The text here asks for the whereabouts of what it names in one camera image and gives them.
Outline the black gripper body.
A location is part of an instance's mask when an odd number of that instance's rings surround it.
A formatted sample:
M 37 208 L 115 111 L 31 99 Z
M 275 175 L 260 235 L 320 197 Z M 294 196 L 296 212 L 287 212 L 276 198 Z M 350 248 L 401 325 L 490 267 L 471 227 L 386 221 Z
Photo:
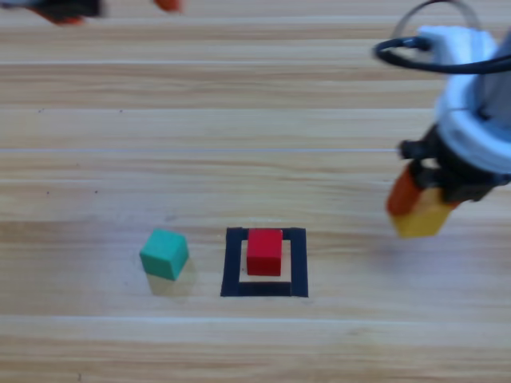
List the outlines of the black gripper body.
M 98 0 L 35 1 L 26 9 L 48 19 L 96 18 L 100 16 Z
M 462 159 L 432 126 L 420 140 L 404 140 L 398 146 L 408 160 L 407 170 L 419 190 L 439 188 L 444 203 L 477 202 L 499 186 L 499 174 L 482 170 Z

